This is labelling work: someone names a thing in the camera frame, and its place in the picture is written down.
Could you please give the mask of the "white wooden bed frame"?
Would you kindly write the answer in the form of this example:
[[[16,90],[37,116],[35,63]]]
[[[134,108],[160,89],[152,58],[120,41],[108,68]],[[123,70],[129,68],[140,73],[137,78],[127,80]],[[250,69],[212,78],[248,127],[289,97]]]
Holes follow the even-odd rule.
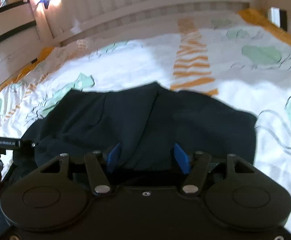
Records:
[[[67,44],[100,28],[238,5],[264,12],[280,9],[281,26],[291,33],[291,0],[61,0],[48,10],[36,10],[33,0],[8,0],[0,8],[0,85],[37,58],[42,48]]]

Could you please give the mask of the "white leaf-print bed sheet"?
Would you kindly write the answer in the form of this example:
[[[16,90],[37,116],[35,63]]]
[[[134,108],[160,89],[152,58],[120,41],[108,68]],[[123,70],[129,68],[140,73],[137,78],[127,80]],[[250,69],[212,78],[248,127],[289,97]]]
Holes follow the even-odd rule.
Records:
[[[256,114],[255,164],[291,194],[291,36],[252,9],[201,12],[44,49],[0,89],[0,136],[20,138],[72,88],[108,92],[152,82]],[[286,227],[291,232],[291,215]]]

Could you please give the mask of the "dark navy hooded garment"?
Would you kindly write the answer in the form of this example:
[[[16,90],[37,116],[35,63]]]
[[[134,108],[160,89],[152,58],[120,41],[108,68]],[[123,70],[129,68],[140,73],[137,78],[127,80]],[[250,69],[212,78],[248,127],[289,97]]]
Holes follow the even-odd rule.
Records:
[[[179,145],[186,152],[236,154],[252,163],[256,120],[204,94],[173,92],[157,83],[108,93],[71,90],[27,129],[23,140],[36,146],[14,152],[13,162],[33,170],[61,153],[78,157],[121,145],[119,167],[165,170]]]

